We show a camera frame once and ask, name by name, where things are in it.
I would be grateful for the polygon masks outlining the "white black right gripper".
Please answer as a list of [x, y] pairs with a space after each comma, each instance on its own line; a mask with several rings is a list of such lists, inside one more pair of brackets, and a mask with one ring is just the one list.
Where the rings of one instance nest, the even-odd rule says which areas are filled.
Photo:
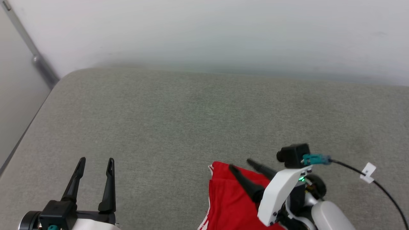
[[245, 177], [238, 167], [230, 164], [229, 170], [250, 197], [251, 201], [255, 204], [260, 203], [257, 217], [265, 226], [270, 226], [276, 222], [282, 205], [285, 204], [299, 179], [311, 173], [313, 167], [283, 169], [277, 172], [251, 158], [248, 158], [246, 161], [257, 173], [262, 174], [270, 181], [266, 189]]

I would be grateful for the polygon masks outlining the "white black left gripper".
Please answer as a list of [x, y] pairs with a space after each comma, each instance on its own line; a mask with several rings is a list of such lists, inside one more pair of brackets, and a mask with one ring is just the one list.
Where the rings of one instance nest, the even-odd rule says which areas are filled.
[[[63, 193], [61, 201], [77, 202], [79, 183], [83, 177], [85, 165], [86, 157], [81, 157]], [[73, 230], [120, 230], [114, 214], [115, 212], [114, 159], [109, 158], [103, 198], [98, 205], [98, 211], [77, 211], [76, 214], [78, 218], [73, 226]]]

